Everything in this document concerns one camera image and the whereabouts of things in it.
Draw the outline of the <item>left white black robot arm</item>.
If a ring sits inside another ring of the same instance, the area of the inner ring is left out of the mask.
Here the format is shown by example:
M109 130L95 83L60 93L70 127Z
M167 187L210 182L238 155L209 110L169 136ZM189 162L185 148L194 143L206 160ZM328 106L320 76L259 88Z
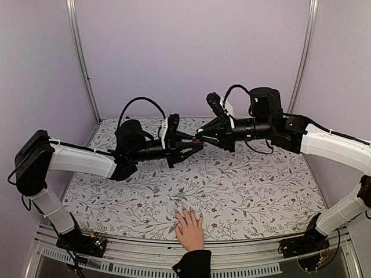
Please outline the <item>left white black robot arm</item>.
M49 171L70 171L108 178L128 179L137 171L137 163L166 159L170 168L203 149L194 136L178 131L177 115L162 122L162 137L155 139L143 130L141 123L129 119L115 131L116 147L106 152L53 140L45 130L38 130L17 153L8 183L40 209L42 214L64 235L73 251L82 251L86 239L78 224L48 187Z

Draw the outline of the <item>person's hand with painted nails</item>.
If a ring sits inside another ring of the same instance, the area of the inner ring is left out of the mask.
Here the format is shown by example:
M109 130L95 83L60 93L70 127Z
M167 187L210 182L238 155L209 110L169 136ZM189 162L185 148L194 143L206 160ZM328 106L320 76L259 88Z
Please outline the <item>person's hand with painted nails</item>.
M203 215L196 217L192 208L176 211L178 223L174 225L176 237L187 252L204 250Z

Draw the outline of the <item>black sleeved forearm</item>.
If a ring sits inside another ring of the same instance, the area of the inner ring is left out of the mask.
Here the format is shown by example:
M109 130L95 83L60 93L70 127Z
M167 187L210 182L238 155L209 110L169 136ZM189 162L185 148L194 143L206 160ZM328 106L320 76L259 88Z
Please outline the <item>black sleeved forearm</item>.
M210 278L211 256L212 252L209 250L190 251L172 269L180 278Z

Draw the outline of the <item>red nail polish bottle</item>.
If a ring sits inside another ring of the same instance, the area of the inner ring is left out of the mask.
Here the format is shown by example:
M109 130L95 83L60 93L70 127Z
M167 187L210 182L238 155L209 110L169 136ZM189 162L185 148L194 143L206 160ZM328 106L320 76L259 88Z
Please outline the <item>red nail polish bottle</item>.
M203 141L197 140L196 138L192 139L192 143L195 144L195 145L203 145L204 144Z

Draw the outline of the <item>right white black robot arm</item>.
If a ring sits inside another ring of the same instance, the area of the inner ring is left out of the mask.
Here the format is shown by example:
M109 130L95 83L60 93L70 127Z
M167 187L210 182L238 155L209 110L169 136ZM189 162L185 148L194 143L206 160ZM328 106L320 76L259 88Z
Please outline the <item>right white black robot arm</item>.
M287 114L280 93L270 87L247 91L249 118L237 119L226 97L208 94L216 118L197 130L196 138L234 152L237 141L266 140L293 153L320 156L360 171L359 184L334 206L317 214L300 239L300 248L313 252L322 238L370 210L370 142L327 129L302 115Z

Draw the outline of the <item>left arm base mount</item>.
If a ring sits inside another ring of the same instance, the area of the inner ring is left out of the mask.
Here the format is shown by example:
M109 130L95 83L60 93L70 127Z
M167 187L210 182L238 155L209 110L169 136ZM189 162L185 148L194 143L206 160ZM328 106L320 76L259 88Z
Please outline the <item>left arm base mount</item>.
M78 254L103 258L107 238L98 233L84 235L81 231L73 230L66 234L58 234L56 246Z

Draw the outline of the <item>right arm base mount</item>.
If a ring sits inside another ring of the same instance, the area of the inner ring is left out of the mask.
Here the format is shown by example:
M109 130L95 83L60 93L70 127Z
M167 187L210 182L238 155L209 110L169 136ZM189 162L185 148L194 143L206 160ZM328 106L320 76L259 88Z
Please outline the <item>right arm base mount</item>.
M306 272L313 272L320 269L329 247L328 237L316 230L316 224L309 224L303 235L281 240L278 253L284 258L306 255L299 258L299 267Z

